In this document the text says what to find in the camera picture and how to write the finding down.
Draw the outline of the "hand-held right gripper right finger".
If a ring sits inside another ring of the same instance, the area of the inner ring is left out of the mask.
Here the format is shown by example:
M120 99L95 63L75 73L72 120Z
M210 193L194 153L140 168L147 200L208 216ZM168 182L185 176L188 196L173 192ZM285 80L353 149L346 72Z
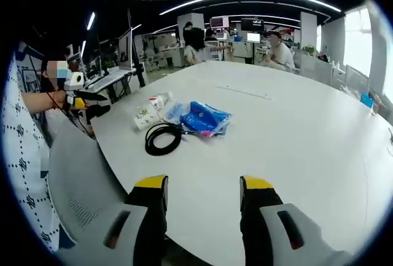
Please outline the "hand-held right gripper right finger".
M246 265L342 265L321 228L291 203L283 203L262 178L240 177L240 231Z

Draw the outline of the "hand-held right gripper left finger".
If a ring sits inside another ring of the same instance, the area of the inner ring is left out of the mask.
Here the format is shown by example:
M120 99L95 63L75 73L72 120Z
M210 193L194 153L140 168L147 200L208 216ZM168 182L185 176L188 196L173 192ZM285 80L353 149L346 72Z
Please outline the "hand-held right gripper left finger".
M138 181L125 202L104 211L73 248L74 265L160 265L168 176Z

